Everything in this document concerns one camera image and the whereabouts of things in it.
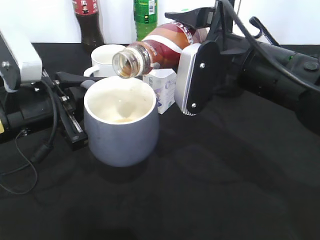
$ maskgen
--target green soda bottle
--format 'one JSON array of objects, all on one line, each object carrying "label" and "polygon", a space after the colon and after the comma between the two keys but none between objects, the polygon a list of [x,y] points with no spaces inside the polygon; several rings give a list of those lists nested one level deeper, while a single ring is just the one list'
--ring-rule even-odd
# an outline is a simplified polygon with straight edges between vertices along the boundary
[{"label": "green soda bottle", "polygon": [[134,21],[137,40],[144,39],[158,24],[158,0],[134,0]]}]

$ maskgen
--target white wall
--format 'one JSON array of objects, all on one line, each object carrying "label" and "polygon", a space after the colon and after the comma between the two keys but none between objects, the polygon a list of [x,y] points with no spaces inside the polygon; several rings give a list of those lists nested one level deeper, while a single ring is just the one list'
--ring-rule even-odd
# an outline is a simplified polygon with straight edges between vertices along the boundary
[{"label": "white wall", "polygon": [[[158,24],[170,21],[165,12],[214,4],[215,0],[158,0]],[[0,6],[0,23],[21,29],[31,42],[80,42],[71,0],[0,0]],[[99,0],[99,9],[106,43],[135,40],[133,0]],[[316,0],[242,0],[239,16],[252,34],[258,31],[248,21],[256,16],[281,44],[320,44],[319,9],[320,1]]]}]

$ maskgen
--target bottle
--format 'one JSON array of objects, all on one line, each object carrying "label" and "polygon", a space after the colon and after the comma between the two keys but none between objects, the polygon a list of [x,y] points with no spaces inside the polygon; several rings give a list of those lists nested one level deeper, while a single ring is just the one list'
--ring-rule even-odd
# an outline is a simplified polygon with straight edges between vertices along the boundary
[{"label": "bottle", "polygon": [[136,37],[144,39],[158,24],[158,0],[134,0],[133,16]]},{"label": "bottle", "polygon": [[142,41],[136,41],[114,55],[112,65],[122,78],[148,74],[152,69],[171,69],[179,64],[182,50],[206,39],[206,28],[195,30],[180,22],[158,26]]},{"label": "bottle", "polygon": [[81,43],[91,53],[104,44],[99,27],[97,0],[72,0],[72,3],[81,29]]}]

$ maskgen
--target white mug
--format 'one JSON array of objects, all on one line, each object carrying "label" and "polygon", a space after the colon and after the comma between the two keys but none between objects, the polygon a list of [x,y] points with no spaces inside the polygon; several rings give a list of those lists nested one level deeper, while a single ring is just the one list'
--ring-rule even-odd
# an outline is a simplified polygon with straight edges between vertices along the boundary
[{"label": "white mug", "polygon": [[112,66],[112,58],[114,55],[125,48],[119,44],[102,45],[91,53],[92,67],[84,71],[83,76],[90,77],[112,77],[117,74]]}]

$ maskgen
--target coffee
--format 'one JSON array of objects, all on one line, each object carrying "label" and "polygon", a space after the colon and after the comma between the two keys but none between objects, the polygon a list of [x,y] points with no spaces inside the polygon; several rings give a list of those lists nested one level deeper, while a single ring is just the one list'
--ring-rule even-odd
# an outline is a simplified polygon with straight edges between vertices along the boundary
[{"label": "coffee", "polygon": [[133,119],[128,118],[128,117],[125,117],[125,118],[116,120],[115,122],[116,122],[116,123],[128,123],[128,122],[132,122],[132,121],[133,121]]}]

